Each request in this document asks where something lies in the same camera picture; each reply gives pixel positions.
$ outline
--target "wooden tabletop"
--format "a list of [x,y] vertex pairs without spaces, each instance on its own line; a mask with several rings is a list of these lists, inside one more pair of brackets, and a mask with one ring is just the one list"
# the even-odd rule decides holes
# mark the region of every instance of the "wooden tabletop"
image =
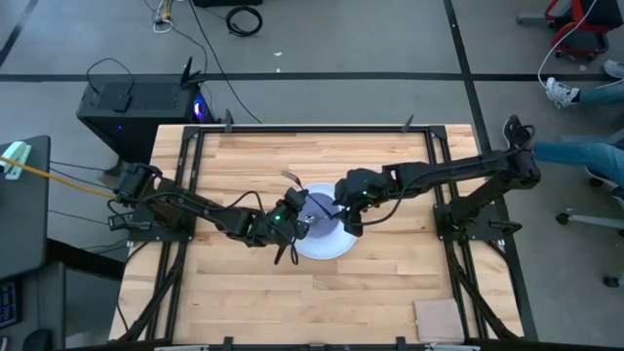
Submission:
[[[446,127],[453,159],[477,154],[469,125]],[[165,177],[176,173],[182,129],[159,129],[152,165]],[[185,184],[194,147],[191,141]],[[439,147],[436,154],[441,161]],[[304,184],[334,184],[351,169],[380,171],[383,164],[410,161],[427,162],[422,134],[209,134],[197,193],[230,204],[256,190],[268,211],[293,186],[280,176],[282,170],[297,174]],[[460,182],[459,192],[467,195],[481,183]],[[434,202],[433,191],[406,200],[391,219],[367,227],[348,253],[331,260],[301,256],[298,266],[288,255],[273,265],[276,247],[248,249],[198,219],[184,265],[175,343],[221,343],[225,336],[234,336],[238,344],[394,343],[396,336],[418,342],[413,302],[452,298]],[[254,197],[240,205],[257,206]],[[368,212],[364,220],[386,215],[393,205]],[[471,247],[484,298],[512,332],[522,334],[505,262],[484,243]],[[152,295],[160,251],[160,243],[151,243],[128,263],[119,302],[129,323]],[[160,314],[161,335],[168,301]],[[466,306],[476,335],[471,304]],[[111,337],[123,331],[116,314]]]

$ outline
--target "person's leg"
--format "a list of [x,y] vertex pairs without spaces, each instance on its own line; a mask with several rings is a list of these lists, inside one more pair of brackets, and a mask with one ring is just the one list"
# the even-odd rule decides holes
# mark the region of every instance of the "person's leg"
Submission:
[[583,90],[579,92],[581,104],[608,104],[624,102],[624,82],[619,81],[604,88]]
[[544,142],[532,144],[535,160],[585,166],[624,187],[624,150],[601,142]]

